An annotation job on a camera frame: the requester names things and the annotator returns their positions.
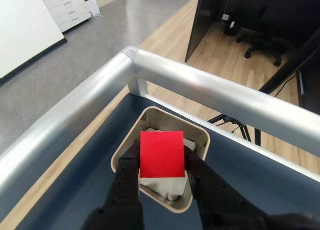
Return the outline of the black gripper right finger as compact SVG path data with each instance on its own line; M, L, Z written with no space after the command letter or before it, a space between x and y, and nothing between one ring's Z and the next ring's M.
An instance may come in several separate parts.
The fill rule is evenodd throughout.
M203 229L319 229L306 214L270 215L252 204L197 154L184 150L184 166Z

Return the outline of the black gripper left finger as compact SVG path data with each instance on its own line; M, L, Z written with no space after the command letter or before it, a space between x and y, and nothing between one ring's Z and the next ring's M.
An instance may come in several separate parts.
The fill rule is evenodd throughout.
M106 199L86 218L82 229L144 229L139 200L140 141L120 157Z

